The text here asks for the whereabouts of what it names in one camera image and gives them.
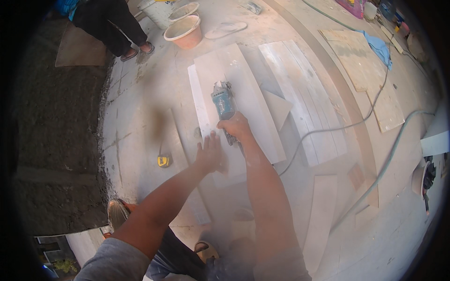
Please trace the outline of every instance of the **soil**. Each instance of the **soil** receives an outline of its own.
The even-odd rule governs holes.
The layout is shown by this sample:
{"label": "soil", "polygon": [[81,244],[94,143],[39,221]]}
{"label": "soil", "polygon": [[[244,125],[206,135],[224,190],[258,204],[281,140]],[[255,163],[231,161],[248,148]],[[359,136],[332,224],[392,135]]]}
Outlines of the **soil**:
{"label": "soil", "polygon": [[[19,168],[61,172],[55,182],[19,178],[16,202],[29,234],[57,235],[108,223],[99,174],[99,105],[108,66],[55,67],[66,19],[44,21],[22,56],[14,97],[19,123]],[[64,175],[95,175],[91,185],[61,182]]]}

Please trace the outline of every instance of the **hand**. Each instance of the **hand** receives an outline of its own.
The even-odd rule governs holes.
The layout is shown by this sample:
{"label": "hand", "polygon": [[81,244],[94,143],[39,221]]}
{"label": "hand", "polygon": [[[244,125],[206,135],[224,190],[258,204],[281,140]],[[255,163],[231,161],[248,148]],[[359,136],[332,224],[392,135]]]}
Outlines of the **hand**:
{"label": "hand", "polygon": [[223,151],[221,146],[221,139],[216,135],[216,132],[211,131],[211,136],[206,136],[203,142],[197,143],[197,157],[195,165],[197,165],[204,174],[209,174],[215,171],[224,173],[228,167],[223,166]]}
{"label": "hand", "polygon": [[248,137],[252,137],[252,131],[248,125],[245,116],[236,111],[229,120],[222,120],[217,123],[218,129],[225,129],[230,135],[235,136],[238,141],[242,142]]}

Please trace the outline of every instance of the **green hose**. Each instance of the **green hose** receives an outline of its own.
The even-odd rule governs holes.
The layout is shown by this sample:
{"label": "green hose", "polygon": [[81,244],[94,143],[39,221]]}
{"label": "green hose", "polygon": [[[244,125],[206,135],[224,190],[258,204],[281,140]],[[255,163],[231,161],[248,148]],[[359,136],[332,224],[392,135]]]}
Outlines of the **green hose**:
{"label": "green hose", "polygon": [[388,157],[386,163],[384,163],[384,165],[383,165],[383,167],[382,167],[382,169],[381,169],[381,171],[380,171],[380,174],[378,174],[378,176],[377,176],[377,179],[376,179],[376,180],[374,181],[374,183],[369,187],[369,189],[363,194],[363,196],[361,196],[361,198],[358,199],[358,201],[356,201],[355,204],[353,204],[353,206],[345,213],[345,215],[343,215],[342,218],[340,218],[340,219],[337,221],[337,223],[335,223],[335,225],[333,225],[333,227],[332,227],[331,230],[330,230],[330,234],[333,233],[333,231],[334,231],[337,227],[339,227],[339,225],[340,225],[340,224],[348,217],[348,215],[349,215],[351,212],[353,212],[353,211],[356,209],[356,207],[364,200],[364,198],[366,198],[366,197],[369,195],[369,193],[377,186],[377,184],[379,183],[379,181],[380,181],[381,178],[383,177],[384,173],[386,172],[386,170],[387,170],[389,164],[391,163],[392,158],[394,157],[394,153],[395,153],[395,150],[397,149],[398,143],[400,142],[400,138],[401,138],[401,135],[403,134],[403,130],[405,129],[406,125],[407,125],[408,122],[411,120],[411,118],[412,118],[414,115],[419,114],[419,113],[424,113],[424,114],[434,115],[433,113],[429,113],[429,112],[426,112],[426,111],[423,111],[423,110],[416,110],[416,111],[414,111],[414,112],[412,112],[411,114],[408,115],[408,118],[406,118],[405,123],[402,125],[402,127],[401,127],[401,129],[400,129],[400,132],[398,133],[398,136],[397,136],[397,138],[395,139],[394,146],[392,146],[391,152],[389,153],[389,157]]}
{"label": "green hose", "polygon": [[313,5],[309,4],[309,3],[306,2],[305,0],[303,0],[303,2],[305,2],[306,5],[310,6],[312,9],[314,9],[315,11],[317,11],[317,12],[321,13],[322,15],[326,16],[327,18],[334,20],[335,22],[339,23],[340,25],[343,25],[343,26],[347,27],[347,28],[350,29],[350,30],[356,31],[356,29],[352,28],[351,26],[346,25],[346,24],[343,23],[343,22],[338,21],[337,19],[333,18],[333,17],[330,16],[330,15],[325,14],[324,12],[322,12],[322,11],[319,10],[319,9],[317,9],[317,8],[314,7]]}

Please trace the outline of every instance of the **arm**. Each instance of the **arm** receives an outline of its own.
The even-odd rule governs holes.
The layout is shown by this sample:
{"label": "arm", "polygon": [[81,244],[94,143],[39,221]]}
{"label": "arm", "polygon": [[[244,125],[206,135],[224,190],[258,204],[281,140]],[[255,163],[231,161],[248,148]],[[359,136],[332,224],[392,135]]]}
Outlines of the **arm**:
{"label": "arm", "polygon": [[220,169],[222,150],[214,131],[211,137],[205,137],[203,149],[201,143],[197,147],[195,162],[148,194],[111,237],[134,246],[153,259],[164,232],[189,194],[208,173]]}
{"label": "arm", "polygon": [[247,119],[236,112],[217,124],[242,144],[247,164],[248,197],[256,223],[256,258],[259,263],[289,248],[298,247],[291,207],[283,183],[256,142]]}

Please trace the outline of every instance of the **yellow tape measure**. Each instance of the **yellow tape measure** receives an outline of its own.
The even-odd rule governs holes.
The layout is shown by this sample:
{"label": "yellow tape measure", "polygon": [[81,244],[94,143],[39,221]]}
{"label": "yellow tape measure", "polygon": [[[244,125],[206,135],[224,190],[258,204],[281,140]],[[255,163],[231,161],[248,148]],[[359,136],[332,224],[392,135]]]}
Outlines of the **yellow tape measure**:
{"label": "yellow tape measure", "polygon": [[158,155],[158,166],[161,168],[167,168],[172,164],[172,154],[171,153],[161,153],[162,141],[159,146],[159,155]]}

